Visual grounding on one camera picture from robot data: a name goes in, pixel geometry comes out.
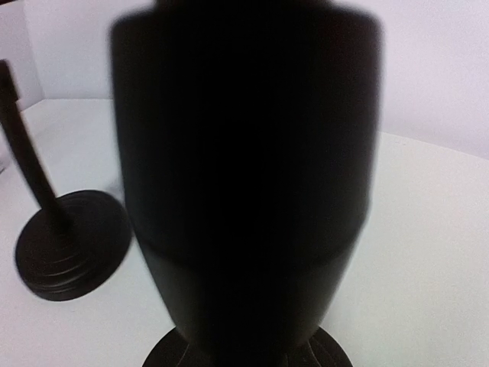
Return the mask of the black phone stand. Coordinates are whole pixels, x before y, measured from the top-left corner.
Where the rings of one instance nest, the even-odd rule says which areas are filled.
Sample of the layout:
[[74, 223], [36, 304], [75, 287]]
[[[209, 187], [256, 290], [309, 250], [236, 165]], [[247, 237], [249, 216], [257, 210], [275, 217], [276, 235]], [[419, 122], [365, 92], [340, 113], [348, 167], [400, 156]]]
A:
[[147, 364], [350, 365], [320, 323], [368, 214], [381, 23], [158, 1], [110, 41], [125, 205], [174, 323]]
[[40, 209], [21, 230], [15, 264], [25, 286], [41, 299], [64, 302], [107, 281], [122, 263], [132, 232], [122, 204], [99, 190], [56, 196], [34, 150], [7, 60], [1, 61], [1, 124]]

